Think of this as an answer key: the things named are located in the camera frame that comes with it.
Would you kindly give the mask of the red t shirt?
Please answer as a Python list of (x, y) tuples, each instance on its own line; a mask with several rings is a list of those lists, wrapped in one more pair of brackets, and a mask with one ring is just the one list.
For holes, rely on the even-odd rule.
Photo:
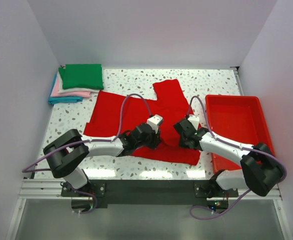
[(130, 97), (100, 91), (90, 121), (84, 128), (84, 134), (90, 137), (111, 137), (122, 131), (133, 130), (146, 122), (150, 114), (163, 117), (160, 126), (161, 142), (156, 149), (142, 147), (132, 155), (150, 160), (169, 163), (181, 163), (195, 166), (201, 153), (198, 150), (179, 147), (179, 134), (174, 124), (182, 120), (189, 108), (177, 79), (165, 80), (153, 84), (157, 99)]

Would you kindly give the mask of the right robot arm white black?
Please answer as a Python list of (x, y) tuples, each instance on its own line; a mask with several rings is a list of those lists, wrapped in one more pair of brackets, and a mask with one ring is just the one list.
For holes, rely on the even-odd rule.
[(222, 137), (212, 130), (196, 128), (197, 121), (183, 118), (173, 125), (179, 134), (179, 146), (221, 156), (240, 167), (220, 170), (210, 179), (209, 191), (219, 197), (230, 189), (247, 189), (265, 197), (287, 176), (286, 168), (264, 143), (240, 143)]

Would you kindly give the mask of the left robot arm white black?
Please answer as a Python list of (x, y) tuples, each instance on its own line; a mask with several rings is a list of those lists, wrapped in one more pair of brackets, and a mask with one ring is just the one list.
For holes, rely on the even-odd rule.
[(96, 138), (81, 135), (77, 129), (71, 129), (48, 144), (43, 153), (53, 177), (63, 178), (78, 196), (85, 196), (90, 191), (89, 179), (79, 167), (85, 158), (125, 157), (142, 147), (155, 149), (161, 142), (160, 125), (148, 121), (118, 137)]

